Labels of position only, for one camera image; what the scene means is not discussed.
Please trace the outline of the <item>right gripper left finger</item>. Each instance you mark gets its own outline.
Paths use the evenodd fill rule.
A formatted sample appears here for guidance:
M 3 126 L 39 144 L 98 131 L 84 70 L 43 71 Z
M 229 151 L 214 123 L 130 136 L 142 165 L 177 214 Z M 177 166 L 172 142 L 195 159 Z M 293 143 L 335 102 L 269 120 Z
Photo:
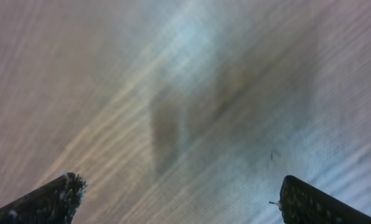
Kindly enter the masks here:
M 87 183 L 68 172 L 0 208 L 0 224 L 71 224 Z

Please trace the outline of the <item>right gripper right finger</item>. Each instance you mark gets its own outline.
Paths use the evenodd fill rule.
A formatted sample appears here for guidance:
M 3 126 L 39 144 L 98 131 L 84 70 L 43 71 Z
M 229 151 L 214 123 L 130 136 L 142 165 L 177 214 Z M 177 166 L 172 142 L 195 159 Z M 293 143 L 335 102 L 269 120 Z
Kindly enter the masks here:
M 371 217 L 293 175 L 283 179 L 274 203 L 285 224 L 371 224 Z

